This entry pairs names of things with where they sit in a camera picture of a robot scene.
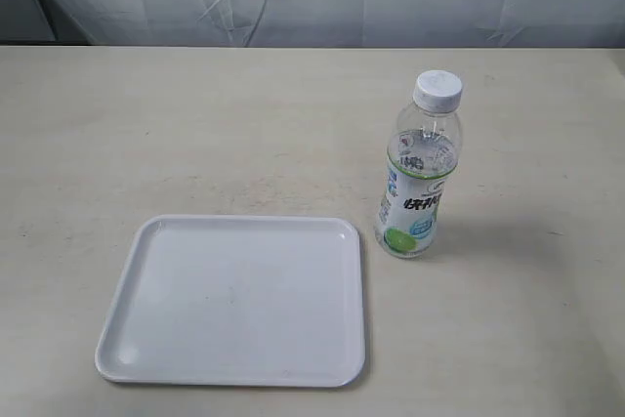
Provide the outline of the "white rectangular plastic tray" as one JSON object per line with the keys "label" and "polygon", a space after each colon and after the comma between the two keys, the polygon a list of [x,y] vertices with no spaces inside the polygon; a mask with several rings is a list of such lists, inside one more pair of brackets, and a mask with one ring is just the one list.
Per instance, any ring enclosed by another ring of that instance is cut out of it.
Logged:
{"label": "white rectangular plastic tray", "polygon": [[366,361],[360,238],[337,218],[161,215],[95,352],[113,383],[340,388]]}

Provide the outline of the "clear plastic drink bottle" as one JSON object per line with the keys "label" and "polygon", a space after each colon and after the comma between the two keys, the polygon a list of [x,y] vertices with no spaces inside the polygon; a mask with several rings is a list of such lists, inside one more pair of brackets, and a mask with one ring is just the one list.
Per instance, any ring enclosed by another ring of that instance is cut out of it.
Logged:
{"label": "clear plastic drink bottle", "polygon": [[424,71],[396,119],[386,149],[386,189],[375,218],[377,241],[396,257],[414,259],[433,243],[444,186],[462,148],[457,113],[462,93],[454,73]]}

